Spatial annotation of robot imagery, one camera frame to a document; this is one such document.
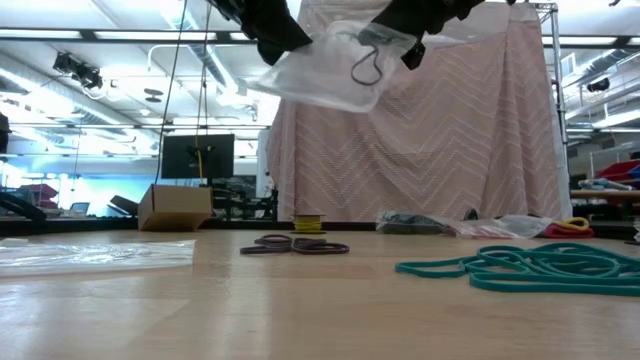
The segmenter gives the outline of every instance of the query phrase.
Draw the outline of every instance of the plastic bag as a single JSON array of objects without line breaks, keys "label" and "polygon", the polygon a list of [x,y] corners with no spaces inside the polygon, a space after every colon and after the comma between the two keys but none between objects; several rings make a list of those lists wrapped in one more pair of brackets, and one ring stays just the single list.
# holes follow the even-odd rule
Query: plastic bag
[{"label": "plastic bag", "polygon": [[0,277],[185,266],[195,240],[103,245],[0,247]]},{"label": "plastic bag", "polygon": [[447,234],[464,238],[530,239],[552,223],[549,218],[506,215],[499,219],[458,221],[440,216],[385,211],[378,216],[376,230],[384,234]]},{"label": "plastic bag", "polygon": [[506,215],[499,219],[456,221],[438,216],[432,220],[448,226],[457,237],[530,239],[542,233],[553,220],[525,215]]},{"label": "plastic bag", "polygon": [[450,232],[450,229],[428,216],[412,212],[385,211],[378,215],[376,231],[398,235],[437,235]]},{"label": "plastic bag", "polygon": [[[382,25],[346,20],[310,37],[311,45],[289,53],[247,87],[312,105],[368,112],[402,55],[417,41]],[[359,38],[371,45],[362,45]]]}]

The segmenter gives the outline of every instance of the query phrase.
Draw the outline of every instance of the cardboard box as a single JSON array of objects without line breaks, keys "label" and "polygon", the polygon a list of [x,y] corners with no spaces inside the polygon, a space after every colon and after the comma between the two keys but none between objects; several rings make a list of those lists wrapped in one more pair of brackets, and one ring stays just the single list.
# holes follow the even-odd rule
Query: cardboard box
[{"label": "cardboard box", "polygon": [[211,213],[210,188],[151,185],[138,205],[138,229],[194,231]]}]

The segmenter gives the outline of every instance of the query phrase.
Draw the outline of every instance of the black monitor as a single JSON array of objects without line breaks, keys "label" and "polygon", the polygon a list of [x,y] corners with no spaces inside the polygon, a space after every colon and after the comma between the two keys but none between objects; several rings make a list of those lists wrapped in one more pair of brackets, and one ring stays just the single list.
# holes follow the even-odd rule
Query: black monitor
[{"label": "black monitor", "polygon": [[[233,177],[235,135],[198,136],[202,172],[207,179]],[[165,136],[162,148],[163,179],[198,179],[195,136]]]}]

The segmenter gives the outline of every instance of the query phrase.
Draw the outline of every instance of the fluorescent light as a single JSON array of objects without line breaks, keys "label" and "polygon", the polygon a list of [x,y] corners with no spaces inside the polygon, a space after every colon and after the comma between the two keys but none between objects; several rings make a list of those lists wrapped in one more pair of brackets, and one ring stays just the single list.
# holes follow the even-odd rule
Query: fluorescent light
[{"label": "fluorescent light", "polygon": [[22,129],[22,128],[26,128],[26,129],[31,129],[31,128],[62,128],[62,127],[67,127],[67,125],[65,125],[65,124],[27,124],[27,123],[16,124],[16,123],[11,123],[11,124],[9,124],[9,127],[11,129]]},{"label": "fluorescent light", "polygon": [[567,132],[593,132],[593,129],[567,129]]},{"label": "fluorescent light", "polygon": [[629,111],[622,114],[611,115],[604,120],[600,120],[593,124],[596,128],[605,128],[609,126],[615,126],[625,122],[633,121],[640,118],[640,110]]},{"label": "fluorescent light", "polygon": [[102,40],[172,40],[177,41],[179,37],[188,41],[216,40],[216,33],[204,32],[183,32],[180,36],[178,31],[96,31],[95,35]]},{"label": "fluorescent light", "polygon": [[[162,129],[162,125],[142,125],[142,129]],[[265,130],[268,128],[266,125],[200,125],[201,128],[214,129],[214,130]],[[165,130],[195,130],[198,125],[195,124],[166,124]]]},{"label": "fluorescent light", "polygon": [[52,119],[82,119],[84,117],[83,114],[55,114],[55,113],[44,113],[40,114],[41,116],[52,118]]},{"label": "fluorescent light", "polygon": [[79,31],[68,30],[25,30],[0,29],[0,37],[29,39],[82,39]]},{"label": "fluorescent light", "polygon": [[249,38],[244,33],[231,33],[231,40],[242,41],[249,40]]},{"label": "fluorescent light", "polygon": [[[611,45],[618,38],[612,36],[560,36],[560,45]],[[544,45],[552,45],[553,37],[551,36],[543,36],[542,43]]]},{"label": "fluorescent light", "polygon": [[640,133],[640,129],[632,129],[632,128],[620,128],[620,129],[616,129],[616,128],[608,128],[608,129],[602,129],[603,133],[608,133],[608,132],[612,132],[612,133]]},{"label": "fluorescent light", "polygon": [[134,125],[124,125],[124,124],[96,124],[96,125],[76,125],[78,128],[82,129],[133,129]]}]

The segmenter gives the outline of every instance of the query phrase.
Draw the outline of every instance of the desk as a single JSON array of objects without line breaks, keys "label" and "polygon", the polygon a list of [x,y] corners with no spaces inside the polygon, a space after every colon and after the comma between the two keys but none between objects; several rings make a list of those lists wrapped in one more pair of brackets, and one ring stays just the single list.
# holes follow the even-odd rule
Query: desk
[{"label": "desk", "polygon": [[572,199],[608,199],[640,202],[640,191],[571,190]]},{"label": "desk", "polygon": [[[640,299],[505,294],[467,279],[393,272],[399,261],[466,256],[488,244],[332,232],[349,255],[241,256],[256,231],[95,232],[34,242],[198,239],[194,266],[0,281],[3,359],[631,359]],[[619,241],[588,244],[640,257]]]}]

